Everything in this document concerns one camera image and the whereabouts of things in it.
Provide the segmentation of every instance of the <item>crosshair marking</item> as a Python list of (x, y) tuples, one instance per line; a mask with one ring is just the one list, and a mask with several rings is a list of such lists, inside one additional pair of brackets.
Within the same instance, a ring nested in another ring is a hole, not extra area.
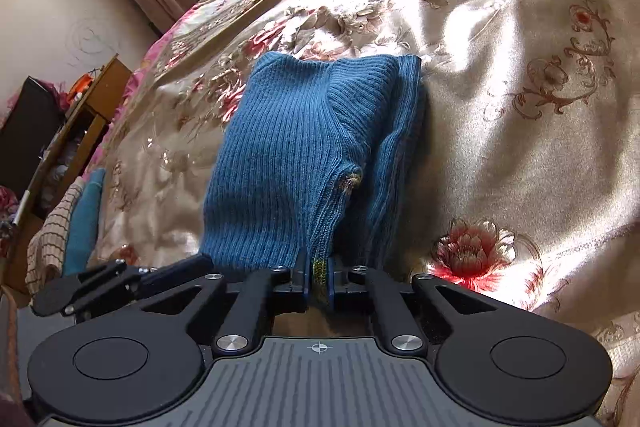
[(323, 344), (322, 342), (318, 342), (313, 346), (310, 346), (309, 349), (313, 349), (316, 353), (324, 353), (327, 349), (331, 349), (331, 347)]

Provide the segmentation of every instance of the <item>bed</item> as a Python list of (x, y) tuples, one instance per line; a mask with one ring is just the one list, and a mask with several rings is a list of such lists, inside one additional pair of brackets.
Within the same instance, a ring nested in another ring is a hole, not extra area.
[(266, 51), (413, 53), (428, 112), (386, 269), (429, 271), (596, 336), (614, 364), (598, 417), (638, 425), (638, 6), (201, 0), (149, 50), (92, 159), (106, 178), (90, 263), (159, 267), (198, 251), (225, 126)]

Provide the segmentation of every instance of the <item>metal screw cap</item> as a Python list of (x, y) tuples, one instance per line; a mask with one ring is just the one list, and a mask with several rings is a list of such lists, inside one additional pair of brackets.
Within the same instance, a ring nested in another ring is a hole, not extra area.
[(220, 337), (216, 345), (225, 351), (239, 351), (247, 346), (249, 341), (242, 335), (225, 335)]
[(422, 347), (422, 340), (415, 335), (398, 335), (391, 344), (400, 351), (415, 351)]

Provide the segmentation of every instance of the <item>teal towel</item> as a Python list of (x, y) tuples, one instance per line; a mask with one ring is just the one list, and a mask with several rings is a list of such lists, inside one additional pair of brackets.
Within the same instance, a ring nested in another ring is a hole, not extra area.
[[(420, 58), (336, 62), (267, 53), (249, 77), (204, 202), (200, 250), (220, 267), (380, 267), (424, 111)], [(353, 204), (348, 203), (353, 193)], [(338, 224), (340, 245), (334, 246)]]
[(84, 271), (89, 256), (94, 251), (98, 237), (98, 213), (103, 181), (104, 169), (96, 169), (91, 173), (89, 182), (71, 214), (65, 261), (62, 265), (63, 276)]

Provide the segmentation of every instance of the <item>white wall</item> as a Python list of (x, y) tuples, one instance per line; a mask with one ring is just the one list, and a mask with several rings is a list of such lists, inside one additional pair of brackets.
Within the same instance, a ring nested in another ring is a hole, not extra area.
[(0, 112), (28, 75), (68, 89), (116, 53), (136, 69), (156, 39), (133, 0), (0, 0)]

